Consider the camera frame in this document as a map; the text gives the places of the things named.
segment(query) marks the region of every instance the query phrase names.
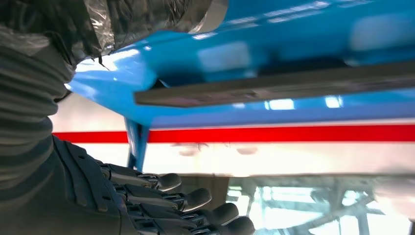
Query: gray sleeve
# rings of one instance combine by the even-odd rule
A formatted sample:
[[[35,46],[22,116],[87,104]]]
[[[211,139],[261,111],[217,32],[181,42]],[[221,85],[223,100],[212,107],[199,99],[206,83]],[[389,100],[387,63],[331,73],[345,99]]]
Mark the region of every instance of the gray sleeve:
[[[56,113],[53,100],[65,94],[64,83],[72,75],[73,69],[52,45],[31,55],[0,46],[0,197],[51,154],[47,116]]]

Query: blue support leg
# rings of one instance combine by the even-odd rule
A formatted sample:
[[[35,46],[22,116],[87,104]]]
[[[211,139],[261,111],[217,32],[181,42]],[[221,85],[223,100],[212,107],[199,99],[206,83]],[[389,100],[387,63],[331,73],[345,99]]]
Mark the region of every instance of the blue support leg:
[[[125,119],[125,127],[128,143],[130,144],[128,167],[133,168],[135,166],[138,171],[142,172],[150,128],[127,118]]]

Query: red stripe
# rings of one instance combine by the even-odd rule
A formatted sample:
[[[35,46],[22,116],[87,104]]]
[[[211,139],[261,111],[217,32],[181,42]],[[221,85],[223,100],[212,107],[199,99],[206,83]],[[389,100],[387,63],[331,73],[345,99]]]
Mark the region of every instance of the red stripe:
[[[126,132],[55,133],[77,143],[127,143]],[[290,126],[151,131],[149,143],[415,141],[415,125]]]

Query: blue panel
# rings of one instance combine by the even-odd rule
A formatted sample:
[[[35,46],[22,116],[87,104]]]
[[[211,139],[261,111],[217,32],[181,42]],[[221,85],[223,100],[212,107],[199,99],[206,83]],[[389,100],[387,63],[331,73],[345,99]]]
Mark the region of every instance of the blue panel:
[[[214,32],[156,33],[104,57],[107,69],[84,62],[70,85],[152,128],[415,117],[414,89],[192,109],[133,103],[156,78],[169,86],[243,79],[318,58],[337,66],[413,60],[415,1],[230,0]]]

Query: glass surface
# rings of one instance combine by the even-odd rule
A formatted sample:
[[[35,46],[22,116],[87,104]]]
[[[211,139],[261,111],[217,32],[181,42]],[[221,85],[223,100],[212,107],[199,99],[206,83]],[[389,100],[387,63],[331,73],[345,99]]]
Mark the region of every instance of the glass surface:
[[[227,202],[255,235],[408,235],[411,223],[374,200],[379,177],[230,178]]]

